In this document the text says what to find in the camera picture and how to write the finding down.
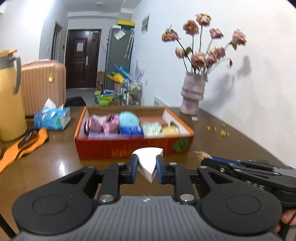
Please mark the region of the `right hand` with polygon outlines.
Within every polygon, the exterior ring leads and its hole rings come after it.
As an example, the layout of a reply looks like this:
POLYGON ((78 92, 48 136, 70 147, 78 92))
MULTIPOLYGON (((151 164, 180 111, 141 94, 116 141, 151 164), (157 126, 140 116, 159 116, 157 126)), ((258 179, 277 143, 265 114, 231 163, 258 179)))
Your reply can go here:
POLYGON ((295 226, 295 209, 286 210, 283 212, 282 217, 280 219, 281 223, 285 225, 295 226))

